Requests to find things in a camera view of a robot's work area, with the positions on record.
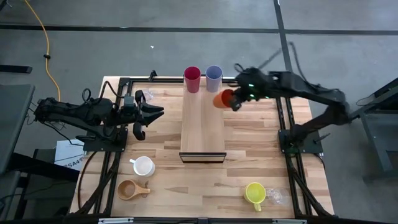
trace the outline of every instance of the gray floor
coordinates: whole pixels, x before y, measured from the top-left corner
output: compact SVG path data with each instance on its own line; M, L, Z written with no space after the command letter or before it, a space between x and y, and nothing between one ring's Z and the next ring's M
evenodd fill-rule
M31 0L45 24L136 27L235 27L276 29L272 0ZM23 1L10 0L0 22L37 24ZM286 29L397 30L395 0L280 0ZM259 65L280 47L278 34L171 32L49 32L50 71L62 101L81 102L84 88L98 89L105 75L181 75L189 65L202 71L220 65L235 76L233 63ZM355 102L397 78L398 36L288 35L312 83L340 88L351 109ZM34 101L57 92L44 69L42 31L0 30L0 63L30 65L30 75L0 74L1 84L31 83ZM283 70L282 57L268 70ZM325 107L311 103L314 116ZM68 127L69 137L83 131ZM322 144L326 175L335 213L344 218L398 222L397 182L366 185L362 176L377 172L377 159L368 148L362 124L330 126ZM31 155L34 148L54 147L62 137L40 124L24 126L16 151Z

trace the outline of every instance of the orange cup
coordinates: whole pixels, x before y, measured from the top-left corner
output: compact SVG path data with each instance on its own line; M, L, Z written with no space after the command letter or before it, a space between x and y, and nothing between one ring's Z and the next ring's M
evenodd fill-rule
M230 108L229 103L232 99L233 90L224 90L217 94L213 99L213 105L217 108Z

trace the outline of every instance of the wooden table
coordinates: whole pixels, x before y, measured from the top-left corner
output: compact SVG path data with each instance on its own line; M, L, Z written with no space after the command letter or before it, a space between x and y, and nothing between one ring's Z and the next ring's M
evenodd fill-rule
M104 81L108 80L116 88L119 78L104 77ZM163 106L165 114L146 128L145 141L137 141L132 135L132 125L129 125L129 138L121 157L116 186L126 179L136 180L141 185L148 180L151 193L146 198L138 196L129 201L123 201L115 194L113 217L294 217L291 199L287 205L277 205L267 198L261 203L262 212L255 212L253 205L243 199L243 189L251 182L259 182L266 189L286 189L290 193L285 158L277 140L280 127L275 100L245 103L238 112L224 111L227 156L223 164L183 164L178 155L182 127L182 84L134 84L133 90L139 89L153 92L154 98L149 103ZM109 88L104 97L114 99ZM294 98L292 106L297 123L312 118L308 100ZM103 156L104 153L97 153L88 164L81 183L82 203L98 185ZM154 161L156 171L152 177L134 174L129 159L139 156L148 156ZM333 213L321 162L314 155L303 154L303 164L308 188L324 208ZM107 194L108 188L104 190L101 212ZM304 211L300 190L298 196ZM71 212L76 210L75 192Z

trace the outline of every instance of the white cup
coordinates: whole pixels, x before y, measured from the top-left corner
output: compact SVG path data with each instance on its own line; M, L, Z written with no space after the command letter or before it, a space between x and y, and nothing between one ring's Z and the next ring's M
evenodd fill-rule
M130 159L130 162L134 164L134 172L137 175L150 177L155 172L155 164L147 156L138 157L136 160Z

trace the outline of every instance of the yellow mug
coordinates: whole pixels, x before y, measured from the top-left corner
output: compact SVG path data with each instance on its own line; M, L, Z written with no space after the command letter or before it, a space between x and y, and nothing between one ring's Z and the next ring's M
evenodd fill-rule
M251 183L244 189L244 199L254 204L257 212L261 211L260 203L266 199L266 189L259 183Z

